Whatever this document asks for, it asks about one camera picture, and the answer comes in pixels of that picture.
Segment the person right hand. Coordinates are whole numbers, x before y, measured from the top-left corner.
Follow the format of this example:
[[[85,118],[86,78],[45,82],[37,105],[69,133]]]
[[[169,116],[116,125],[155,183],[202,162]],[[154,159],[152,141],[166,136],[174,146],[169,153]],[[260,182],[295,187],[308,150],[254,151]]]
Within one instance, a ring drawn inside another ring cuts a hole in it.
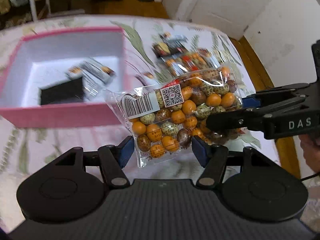
[[[306,164],[310,167],[313,172],[318,173],[319,167],[319,146],[314,143],[309,135],[299,135],[300,146],[303,150],[303,157]]]

